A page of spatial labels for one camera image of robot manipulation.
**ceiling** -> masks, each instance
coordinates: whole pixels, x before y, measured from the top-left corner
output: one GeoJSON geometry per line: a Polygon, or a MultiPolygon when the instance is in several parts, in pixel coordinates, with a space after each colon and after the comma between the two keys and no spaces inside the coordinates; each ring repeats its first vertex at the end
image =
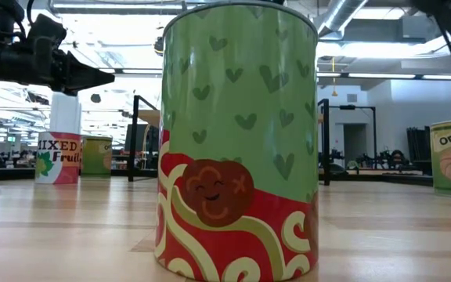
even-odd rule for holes
{"type": "MultiPolygon", "coordinates": [[[[27,0],[19,2],[23,6],[27,4],[27,0]]],[[[176,16],[180,2],[147,4],[148,1],[129,1],[129,5],[122,6],[123,14],[104,9],[119,2],[127,3],[122,0],[53,0],[50,3],[36,0],[33,17],[44,13],[60,22],[67,29],[67,37],[60,48],[71,51],[82,63],[98,68],[156,69],[156,73],[160,72],[163,60],[155,54],[153,43],[161,36],[161,28],[176,16]],[[137,2],[145,2],[145,5],[133,5],[137,2]]],[[[203,2],[187,1],[189,8],[203,2]]],[[[329,0],[288,0],[287,6],[317,20],[326,12],[328,3],[329,0]]],[[[319,43],[319,70],[451,74],[445,42],[425,15],[414,12],[406,0],[368,1],[345,28],[343,38],[323,38],[319,43]],[[414,30],[412,26],[423,30],[414,30]],[[385,36],[392,34],[391,28],[399,28],[402,34],[394,34],[394,41],[385,42],[385,36]]],[[[323,86],[333,83],[361,85],[366,90],[377,80],[319,79],[323,86]]],[[[117,75],[112,84],[80,92],[82,133],[113,136],[117,143],[124,143],[130,120],[121,112],[132,112],[134,95],[141,95],[158,107],[160,76],[117,75]],[[93,103],[92,94],[100,94],[101,102],[93,103]]],[[[46,104],[51,102],[52,92],[45,87],[0,82],[0,134],[2,131],[23,134],[25,140],[33,143],[35,133],[49,126],[49,106],[46,104]]]]}

